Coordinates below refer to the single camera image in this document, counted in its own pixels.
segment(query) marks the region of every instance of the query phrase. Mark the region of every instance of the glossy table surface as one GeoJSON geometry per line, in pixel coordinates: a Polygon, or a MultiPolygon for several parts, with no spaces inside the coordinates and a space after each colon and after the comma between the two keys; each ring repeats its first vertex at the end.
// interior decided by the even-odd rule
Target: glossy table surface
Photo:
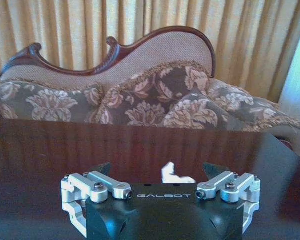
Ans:
{"type": "Polygon", "coordinates": [[[160,183],[168,162],[197,183],[205,162],[258,175],[260,210],[243,239],[300,239],[300,158],[270,134],[23,120],[0,120],[0,239],[84,239],[60,180],[106,162],[128,183],[160,183]]]}

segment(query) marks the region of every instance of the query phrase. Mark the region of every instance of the beige curtain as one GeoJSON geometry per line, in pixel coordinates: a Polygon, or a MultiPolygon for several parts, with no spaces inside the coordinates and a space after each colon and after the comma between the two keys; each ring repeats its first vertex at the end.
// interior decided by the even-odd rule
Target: beige curtain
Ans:
{"type": "Polygon", "coordinates": [[[52,64],[85,70],[153,30],[196,28],[216,52],[216,78],[278,101],[298,40],[300,0],[0,0],[0,69],[33,42],[52,64]]]}

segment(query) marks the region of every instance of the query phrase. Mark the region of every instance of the decorative trim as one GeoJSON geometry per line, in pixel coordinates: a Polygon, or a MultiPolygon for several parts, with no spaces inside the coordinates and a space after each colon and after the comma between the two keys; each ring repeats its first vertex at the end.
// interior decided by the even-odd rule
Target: decorative trim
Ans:
{"type": "Polygon", "coordinates": [[[215,76],[215,70],[216,70],[216,56],[214,48],[209,41],[209,39],[199,30],[196,30],[192,27],[187,26],[169,26],[164,27],[161,29],[158,29],[156,31],[153,31],[149,33],[148,35],[144,36],[137,42],[131,44],[131,45],[120,45],[118,41],[110,36],[107,38],[106,43],[110,46],[110,51],[104,61],[96,66],[95,68],[83,70],[83,71],[74,71],[74,70],[68,70],[64,69],[55,65],[52,65],[47,60],[45,60],[42,55],[40,54],[40,50],[42,49],[42,46],[40,43],[33,43],[29,45],[28,47],[24,48],[20,52],[18,52],[16,55],[14,55],[12,58],[9,59],[8,63],[6,63],[1,72],[0,77],[10,68],[14,66],[19,65],[33,65],[33,66],[39,66],[51,71],[55,71],[57,73],[66,74],[66,75],[75,75],[75,76],[93,76],[100,74],[111,67],[118,64],[121,60],[123,60],[126,56],[131,54],[133,51],[135,51],[137,48],[139,48],[141,45],[149,41],[150,39],[161,35],[166,34],[170,32],[183,32],[183,33],[190,33],[198,36],[201,38],[205,44],[208,46],[211,58],[212,58],[212,72],[211,76],[215,76]]]}

